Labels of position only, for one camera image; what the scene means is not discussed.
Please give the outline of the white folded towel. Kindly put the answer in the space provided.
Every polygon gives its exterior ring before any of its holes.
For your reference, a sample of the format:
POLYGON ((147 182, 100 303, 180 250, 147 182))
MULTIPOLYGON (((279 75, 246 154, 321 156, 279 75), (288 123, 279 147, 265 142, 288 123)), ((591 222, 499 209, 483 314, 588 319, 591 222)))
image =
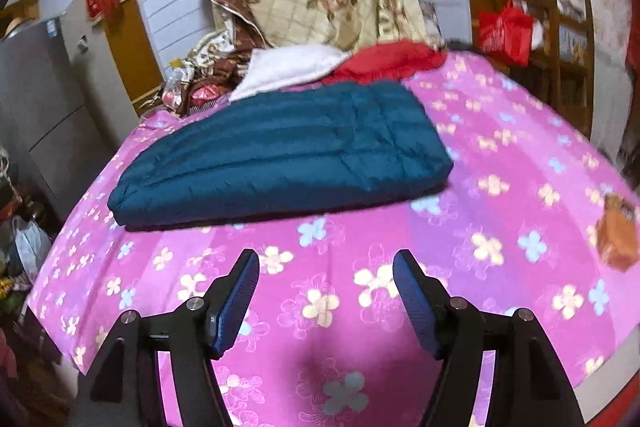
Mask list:
POLYGON ((351 57, 324 44, 301 44, 254 49, 243 80, 229 98, 231 103, 252 96, 301 86, 319 80, 351 57))

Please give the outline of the red plastic bag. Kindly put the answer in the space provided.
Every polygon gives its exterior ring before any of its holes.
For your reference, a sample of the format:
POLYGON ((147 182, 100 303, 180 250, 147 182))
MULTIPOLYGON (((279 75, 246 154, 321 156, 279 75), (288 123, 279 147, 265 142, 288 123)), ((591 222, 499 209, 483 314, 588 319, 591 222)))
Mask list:
POLYGON ((478 14, 478 46, 506 66, 526 67, 532 50, 534 19, 508 0, 499 13, 478 14))

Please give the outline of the wooden chair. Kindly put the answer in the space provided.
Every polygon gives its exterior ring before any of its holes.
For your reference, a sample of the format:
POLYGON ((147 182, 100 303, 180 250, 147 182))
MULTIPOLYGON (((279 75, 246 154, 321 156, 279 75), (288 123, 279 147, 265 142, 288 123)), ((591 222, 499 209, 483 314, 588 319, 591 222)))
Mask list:
POLYGON ((527 0, 542 25, 541 46, 529 65, 540 70, 536 95, 585 138, 592 132, 594 109, 594 25, 591 0, 564 10, 560 0, 527 0))

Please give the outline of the red ruffled pillow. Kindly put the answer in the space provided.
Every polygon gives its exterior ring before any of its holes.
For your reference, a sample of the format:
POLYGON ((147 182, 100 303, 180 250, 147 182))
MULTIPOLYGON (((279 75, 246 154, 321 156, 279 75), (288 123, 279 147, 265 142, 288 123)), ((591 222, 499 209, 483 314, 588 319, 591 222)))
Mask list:
POLYGON ((447 53, 434 50, 423 42, 399 40, 378 43, 352 54, 321 79, 325 86, 342 81, 369 84, 378 80, 399 81, 416 72, 438 69, 446 62, 447 53))

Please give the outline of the brown patterned blanket pile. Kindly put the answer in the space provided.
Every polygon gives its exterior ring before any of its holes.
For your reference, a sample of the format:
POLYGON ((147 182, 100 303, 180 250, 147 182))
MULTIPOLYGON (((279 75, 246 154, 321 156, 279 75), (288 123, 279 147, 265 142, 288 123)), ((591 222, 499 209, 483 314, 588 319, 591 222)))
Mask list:
POLYGON ((172 69, 160 101, 180 117, 212 107, 239 86, 254 49, 264 47, 264 39, 252 26, 205 35, 172 69))

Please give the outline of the grey refrigerator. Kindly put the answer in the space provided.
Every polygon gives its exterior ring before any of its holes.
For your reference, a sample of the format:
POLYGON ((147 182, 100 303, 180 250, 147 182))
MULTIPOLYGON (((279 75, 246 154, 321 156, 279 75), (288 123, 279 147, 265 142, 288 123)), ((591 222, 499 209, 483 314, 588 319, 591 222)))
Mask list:
POLYGON ((1 43, 1 144, 18 181, 32 184, 60 221, 111 157, 57 17, 21 24, 1 43))

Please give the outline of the clutter pile beside bed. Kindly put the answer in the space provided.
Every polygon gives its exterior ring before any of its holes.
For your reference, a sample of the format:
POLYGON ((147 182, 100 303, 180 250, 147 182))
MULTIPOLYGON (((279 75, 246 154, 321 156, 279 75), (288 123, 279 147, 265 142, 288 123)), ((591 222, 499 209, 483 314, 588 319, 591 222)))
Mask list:
POLYGON ((11 178, 9 152, 1 147, 1 320, 23 314, 52 246, 40 227, 44 207, 11 178))

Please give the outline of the dark teal puffer jacket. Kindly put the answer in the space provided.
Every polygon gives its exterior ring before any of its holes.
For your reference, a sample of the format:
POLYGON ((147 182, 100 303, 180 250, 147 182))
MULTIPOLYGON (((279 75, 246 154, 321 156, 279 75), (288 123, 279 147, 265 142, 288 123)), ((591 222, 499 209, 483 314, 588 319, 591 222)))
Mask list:
POLYGON ((246 98, 158 139, 108 208, 133 230, 311 215, 415 199, 452 168, 410 90, 347 81, 246 98))

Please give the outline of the orange brown box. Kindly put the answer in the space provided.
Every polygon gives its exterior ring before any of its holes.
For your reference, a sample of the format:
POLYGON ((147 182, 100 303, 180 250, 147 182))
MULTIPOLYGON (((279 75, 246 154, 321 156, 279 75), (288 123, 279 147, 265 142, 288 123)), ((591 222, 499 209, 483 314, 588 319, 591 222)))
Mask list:
POLYGON ((628 199, 606 194, 596 231, 600 259, 610 268, 626 273, 639 262, 636 207, 628 199))

